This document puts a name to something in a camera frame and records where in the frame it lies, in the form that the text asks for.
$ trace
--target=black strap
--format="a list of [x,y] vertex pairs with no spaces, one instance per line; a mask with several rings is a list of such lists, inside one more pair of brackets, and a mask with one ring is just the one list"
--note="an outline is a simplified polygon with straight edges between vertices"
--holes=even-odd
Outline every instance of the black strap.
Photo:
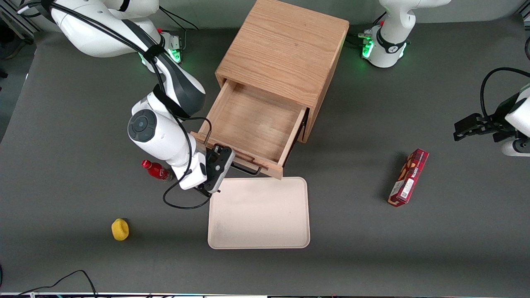
[[406,40],[403,41],[403,42],[400,42],[400,43],[391,43],[391,42],[388,42],[386,41],[383,36],[381,35],[381,29],[382,28],[379,28],[379,30],[377,31],[377,35],[376,35],[376,38],[377,38],[377,42],[383,47],[385,48],[385,51],[387,52],[387,54],[393,54],[395,52],[397,52],[399,49],[401,49],[401,47],[403,47],[403,45],[405,44]]
[[121,7],[118,9],[118,11],[126,11],[129,7],[129,2],[130,0],[123,0],[123,3],[121,4]]
[[47,11],[50,12],[50,5],[54,2],[54,0],[41,0],[40,5]]
[[160,45],[153,45],[147,51],[145,51],[143,56],[147,61],[151,62],[153,61],[153,58],[163,53],[165,53],[165,49],[163,47]]
[[158,100],[160,100],[161,103],[164,104],[171,114],[180,118],[190,118],[190,115],[184,112],[184,110],[176,102],[174,102],[165,94],[164,91],[162,91],[159,84],[157,84],[155,89],[153,89],[153,94],[156,96],[156,98],[158,98]]

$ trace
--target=black cable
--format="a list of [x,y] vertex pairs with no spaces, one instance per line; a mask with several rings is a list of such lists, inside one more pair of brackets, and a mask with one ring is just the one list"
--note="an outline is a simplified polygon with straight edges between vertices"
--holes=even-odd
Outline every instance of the black cable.
[[[39,6],[41,5],[40,1],[35,1],[35,2],[28,2],[28,3],[24,3],[25,0],[22,0],[22,2],[20,3],[19,5],[19,8],[16,10],[17,13],[19,10],[21,10],[23,7],[27,6],[28,8],[32,8],[32,7],[35,7],[35,6]],[[40,12],[38,13],[34,13],[34,14],[24,14],[24,13],[19,13],[18,15],[22,16],[22,17],[26,17],[26,18],[32,18],[32,17],[36,17],[36,16],[39,16],[41,15]]]
[[[156,76],[158,77],[158,81],[159,83],[161,84],[161,88],[163,89],[163,86],[162,83],[161,83],[161,75],[160,75],[160,71],[158,70],[158,68],[154,65],[154,63],[151,63],[151,65],[153,66],[153,68],[155,69],[155,73],[156,73]],[[179,121],[179,119],[185,119],[185,120],[195,120],[195,119],[202,119],[203,117],[194,117],[193,119],[192,118],[182,118],[182,117],[179,117],[173,113],[171,113],[171,115],[175,118],[175,121],[176,123],[180,126],[180,129],[182,129],[182,132],[184,133],[184,137],[186,137],[186,142],[188,143],[188,151],[189,151],[189,158],[188,158],[188,166],[186,167],[186,170],[184,171],[184,174],[182,175],[182,177],[180,177],[175,183],[173,183],[171,186],[169,186],[167,188],[167,190],[164,192],[164,194],[162,195],[162,201],[164,201],[164,203],[170,207],[173,207],[173,208],[177,208],[177,209],[183,209],[183,210],[191,210],[191,209],[197,209],[199,207],[202,207],[204,206],[205,204],[207,204],[209,201],[210,201],[210,198],[207,198],[204,202],[202,202],[201,204],[199,205],[196,205],[196,206],[191,206],[191,207],[184,207],[184,206],[178,206],[178,205],[174,205],[174,204],[171,204],[167,201],[166,199],[166,196],[167,194],[175,187],[177,186],[183,179],[184,177],[186,177],[186,175],[188,175],[188,172],[191,168],[191,158],[192,158],[192,153],[191,153],[191,141],[190,141],[190,137],[188,136],[188,132],[186,131],[186,129],[184,128],[184,126],[182,125],[182,123]],[[206,121],[208,121],[208,124],[210,125],[210,131],[211,131],[211,122],[210,120],[206,119]]]
[[377,20],[375,20],[372,24],[377,24],[377,22],[379,22],[379,20],[382,19],[382,18],[385,16],[385,14],[386,14],[386,11],[385,11],[382,15],[380,15],[380,16],[377,18]]
[[184,28],[179,22],[177,22],[174,18],[172,18],[168,11],[164,10],[164,9],[160,9],[163,13],[165,13],[165,15],[167,15],[167,17],[169,17],[173,22],[175,22],[180,28],[182,28],[182,30],[184,30],[184,45],[182,46],[182,50],[185,50],[186,49],[186,45],[188,44],[188,41],[187,41],[187,38],[188,38],[188,30],[186,28]]
[[209,128],[209,133],[211,133],[211,122],[208,118],[206,117],[190,117],[190,118],[182,118],[182,117],[179,117],[177,116],[177,118],[181,119],[181,120],[204,120],[206,122],[208,122],[208,126],[210,127]]
[[175,22],[180,28],[182,28],[182,30],[186,31],[186,28],[184,28],[184,26],[182,26],[179,22],[177,22],[174,18],[172,18],[169,13],[163,9],[160,9],[165,15],[167,15],[173,22]]
[[161,90],[164,90],[164,81],[162,80],[162,75],[160,74],[160,71],[158,70],[158,68],[156,67],[156,63],[151,61],[149,62],[151,64],[151,66],[153,67],[153,69],[155,70],[155,74],[156,74],[156,79],[158,80],[158,84],[160,85],[160,89]]
[[178,17],[178,18],[181,19],[182,21],[184,21],[184,22],[186,22],[186,23],[192,25],[196,30],[199,30],[199,27],[195,26],[195,24],[193,24],[192,22],[186,20],[186,19],[183,18],[183,17],[178,16],[177,14],[174,14],[174,13],[170,12],[169,10],[167,10],[167,9],[161,7],[161,6],[159,6],[159,7],[160,7],[160,10],[165,11],[165,12],[167,12],[167,13],[169,13],[169,14],[172,14],[173,16]]
[[43,288],[53,288],[53,287],[55,287],[58,283],[60,283],[63,279],[65,279],[65,278],[67,278],[67,277],[69,277],[69,276],[71,276],[71,275],[73,275],[73,274],[75,274],[75,273],[78,273],[78,272],[82,272],[82,273],[85,275],[86,279],[89,280],[90,288],[92,289],[92,293],[94,294],[94,297],[97,297],[98,295],[97,295],[96,289],[95,289],[95,287],[94,287],[94,284],[92,283],[92,280],[90,279],[89,275],[88,275],[84,270],[76,270],[76,271],[74,271],[74,272],[72,272],[72,273],[70,273],[70,274],[68,274],[68,275],[66,275],[66,276],[64,276],[64,277],[62,277],[61,279],[59,279],[58,281],[56,281],[56,282],[55,282],[53,285],[51,285],[51,286],[36,287],[36,288],[31,289],[31,290],[24,291],[24,292],[18,294],[17,296],[22,296],[22,295],[24,295],[24,294],[26,294],[26,293],[35,292],[35,291],[40,290],[40,289],[43,289]]
[[352,41],[349,41],[347,38],[344,39],[345,42],[349,43],[352,46],[359,47],[360,45],[357,43],[353,43]]
[[486,122],[488,122],[488,124],[493,127],[496,131],[498,131],[499,133],[505,135],[505,136],[511,136],[507,131],[505,130],[502,130],[500,127],[498,127],[495,123],[493,123],[493,121],[490,119],[490,116],[488,115],[488,113],[486,113],[486,107],[484,105],[484,89],[486,87],[486,82],[488,81],[488,79],[490,78],[490,76],[496,72],[499,72],[499,71],[509,71],[509,72],[514,72],[514,73],[518,73],[520,75],[524,75],[526,77],[530,77],[530,73],[526,72],[526,71],[522,71],[520,69],[516,69],[516,68],[511,68],[511,67],[499,67],[499,68],[495,68],[494,70],[490,71],[486,77],[484,78],[484,80],[482,81],[482,85],[480,86],[480,108],[482,110],[482,114],[484,115],[484,118],[486,119]]

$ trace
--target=red bottle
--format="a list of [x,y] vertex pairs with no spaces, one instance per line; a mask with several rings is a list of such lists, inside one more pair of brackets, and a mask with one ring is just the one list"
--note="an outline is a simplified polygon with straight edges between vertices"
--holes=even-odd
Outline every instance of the red bottle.
[[173,179],[173,172],[164,168],[161,164],[157,162],[144,160],[142,161],[142,166],[147,169],[149,175],[155,177],[156,179],[163,180],[166,182]]

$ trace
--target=open drawer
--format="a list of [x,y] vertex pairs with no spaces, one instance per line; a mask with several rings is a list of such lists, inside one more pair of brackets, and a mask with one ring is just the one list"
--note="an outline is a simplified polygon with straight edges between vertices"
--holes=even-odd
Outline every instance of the open drawer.
[[[226,80],[207,118],[212,123],[207,147],[229,146],[235,163],[281,179],[307,108],[255,87]],[[203,123],[198,142],[204,142],[208,124]]]

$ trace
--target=drawer handle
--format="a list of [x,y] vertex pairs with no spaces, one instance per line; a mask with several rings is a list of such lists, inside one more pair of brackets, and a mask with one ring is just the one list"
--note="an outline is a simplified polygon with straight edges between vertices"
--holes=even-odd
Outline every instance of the drawer handle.
[[249,174],[250,176],[257,176],[259,175],[259,173],[261,172],[261,167],[258,167],[258,169],[256,170],[256,172],[251,172],[247,169],[244,169],[238,165],[236,165],[234,162],[232,163],[232,167],[236,170],[240,170],[242,171],[243,173],[246,173],[246,174]]

